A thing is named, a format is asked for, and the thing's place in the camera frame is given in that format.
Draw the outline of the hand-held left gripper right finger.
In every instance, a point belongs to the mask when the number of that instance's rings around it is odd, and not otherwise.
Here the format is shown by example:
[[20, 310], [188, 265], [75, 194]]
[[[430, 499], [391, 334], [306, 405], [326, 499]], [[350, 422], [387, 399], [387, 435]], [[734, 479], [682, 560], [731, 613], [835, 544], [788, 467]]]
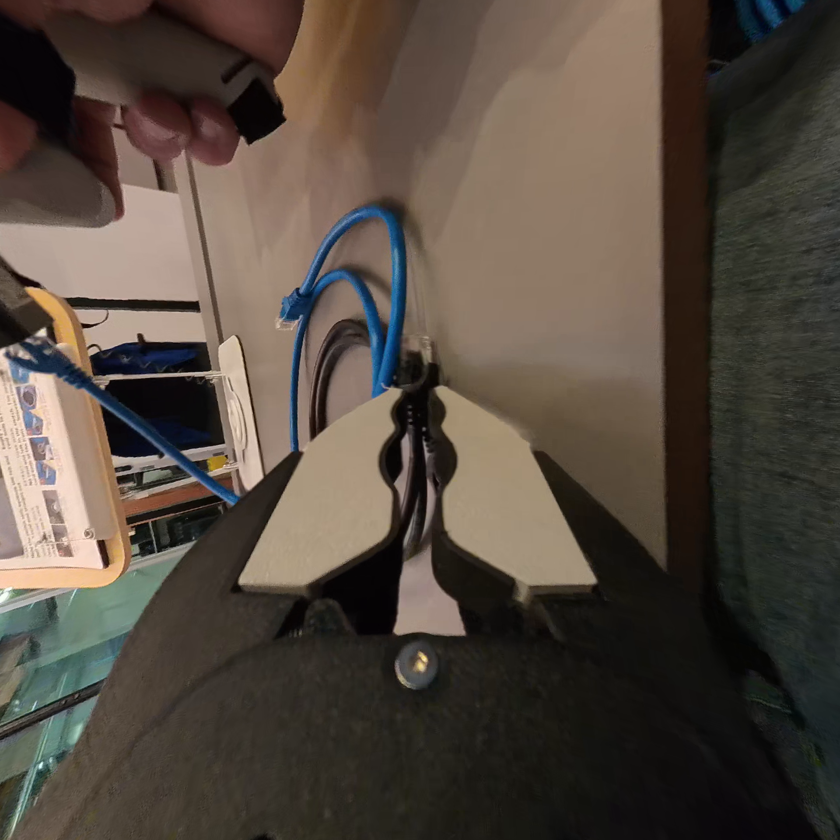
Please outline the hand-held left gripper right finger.
[[593, 593], [595, 573], [519, 430], [446, 385], [430, 396], [429, 421], [443, 545], [523, 605]]

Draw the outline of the wooden document stand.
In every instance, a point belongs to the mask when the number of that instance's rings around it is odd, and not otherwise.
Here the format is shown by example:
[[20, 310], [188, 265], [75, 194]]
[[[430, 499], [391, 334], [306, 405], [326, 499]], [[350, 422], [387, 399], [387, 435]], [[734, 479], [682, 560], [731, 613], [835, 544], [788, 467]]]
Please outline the wooden document stand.
[[[210, 381], [216, 390], [219, 415], [224, 427], [224, 443], [217, 446], [182, 451], [194, 467], [216, 479], [225, 492], [245, 491], [265, 474], [256, 427], [256, 412], [245, 353], [237, 337], [223, 341], [213, 357], [210, 371], [196, 376]], [[105, 389], [110, 382], [130, 380], [163, 380], [184, 377], [184, 373], [159, 373], [97, 376], [97, 387]], [[131, 535], [141, 524], [156, 519], [210, 508], [222, 501], [168, 456], [160, 458], [121, 458], [112, 456], [103, 411], [95, 406], [95, 423], [100, 447], [108, 466], [108, 484], [118, 534], [106, 540], [108, 564], [100, 570], [43, 568], [2, 570], [2, 588], [32, 591], [49, 589], [96, 588], [109, 585], [128, 570], [139, 548], [131, 545]]]

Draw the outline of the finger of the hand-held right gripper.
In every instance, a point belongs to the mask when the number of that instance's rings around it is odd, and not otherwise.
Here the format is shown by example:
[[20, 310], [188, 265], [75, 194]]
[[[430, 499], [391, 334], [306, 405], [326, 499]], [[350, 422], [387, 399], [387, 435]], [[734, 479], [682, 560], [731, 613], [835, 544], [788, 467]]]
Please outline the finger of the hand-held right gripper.
[[1, 258], [2, 350], [32, 338], [41, 330], [51, 329], [53, 318], [28, 293], [30, 289], [42, 289], [42, 286], [20, 275]]

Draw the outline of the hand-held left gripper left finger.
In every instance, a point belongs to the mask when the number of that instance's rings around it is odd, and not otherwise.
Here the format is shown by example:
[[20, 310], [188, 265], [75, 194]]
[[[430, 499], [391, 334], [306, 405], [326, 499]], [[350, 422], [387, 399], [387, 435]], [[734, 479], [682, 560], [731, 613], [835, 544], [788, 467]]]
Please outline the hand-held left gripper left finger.
[[238, 578], [242, 590], [311, 595], [394, 539], [400, 503], [385, 452], [403, 396], [389, 389], [305, 448]]

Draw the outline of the person's right hand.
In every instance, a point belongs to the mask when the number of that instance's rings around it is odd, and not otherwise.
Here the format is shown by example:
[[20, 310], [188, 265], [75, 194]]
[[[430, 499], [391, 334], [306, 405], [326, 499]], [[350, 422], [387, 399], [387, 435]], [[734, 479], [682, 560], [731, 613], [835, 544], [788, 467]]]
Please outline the person's right hand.
[[[60, 14], [78, 14], [114, 26], [144, 15], [151, 7], [181, 19], [194, 30], [223, 41], [272, 69], [277, 76], [291, 55], [298, 35], [303, 1], [2, 1], [2, 14], [24, 28], [39, 30]], [[114, 219], [124, 213], [119, 163], [112, 136], [117, 122], [108, 103], [74, 101], [77, 154], [104, 184], [114, 201]], [[121, 110], [132, 146], [155, 161], [168, 162], [188, 152], [205, 165], [233, 160], [239, 134], [217, 102], [197, 98], [189, 104], [148, 91]]]

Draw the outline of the printed instruction sheet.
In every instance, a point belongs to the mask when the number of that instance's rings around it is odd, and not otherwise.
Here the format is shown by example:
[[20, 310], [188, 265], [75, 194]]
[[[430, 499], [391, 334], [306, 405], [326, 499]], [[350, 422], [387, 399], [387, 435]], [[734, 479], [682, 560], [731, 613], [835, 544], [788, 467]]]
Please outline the printed instruction sheet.
[[89, 395], [2, 354], [2, 570], [108, 564], [118, 534]]

